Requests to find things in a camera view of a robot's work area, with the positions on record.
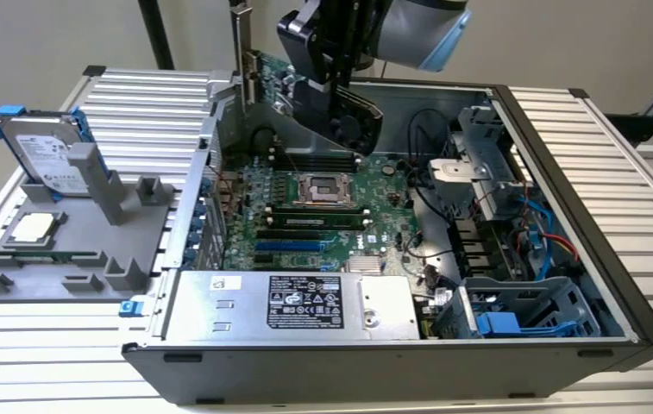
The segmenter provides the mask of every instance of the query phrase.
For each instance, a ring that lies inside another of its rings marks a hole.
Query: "motherboard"
[[[288,170],[281,157],[293,161]],[[313,163],[284,154],[226,171],[223,270],[420,274],[424,265],[404,246],[418,231],[413,200],[390,158],[334,160],[324,164],[329,172],[308,172],[298,166],[313,170]],[[337,163],[352,164],[353,172],[334,172]]]

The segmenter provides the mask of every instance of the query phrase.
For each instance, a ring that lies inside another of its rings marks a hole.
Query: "black pcie slot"
[[[322,237],[313,230],[258,230],[257,239],[321,240]]]

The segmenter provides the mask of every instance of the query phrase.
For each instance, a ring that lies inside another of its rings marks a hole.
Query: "blue cable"
[[[564,337],[564,336],[573,336],[576,328],[577,328],[577,322],[566,321],[550,328],[546,327],[521,328],[521,331],[529,337],[546,337],[546,336]]]
[[[546,225],[549,226],[549,229],[546,231],[550,233],[552,229],[554,228],[554,213],[546,210],[544,207],[541,207],[540,204],[536,203],[534,201],[526,200],[525,197],[518,198],[518,201],[521,203],[528,204],[529,207],[537,210],[546,217]],[[538,272],[538,276],[536,276],[534,281],[538,282],[546,278],[546,273],[549,272],[550,267],[552,267],[552,240],[546,239],[546,257],[544,257],[544,266],[541,266],[541,270]]]

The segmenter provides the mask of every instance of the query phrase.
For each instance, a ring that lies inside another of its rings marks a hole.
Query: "hard drive label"
[[[17,135],[26,158],[42,182],[62,194],[89,194],[81,171],[69,164],[69,147],[47,135]]]

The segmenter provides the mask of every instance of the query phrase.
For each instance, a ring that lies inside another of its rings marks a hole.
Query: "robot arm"
[[[348,90],[352,72],[381,59],[438,72],[472,12],[454,0],[306,0],[278,24],[300,80],[293,117],[320,135],[364,155],[373,152],[382,113]]]

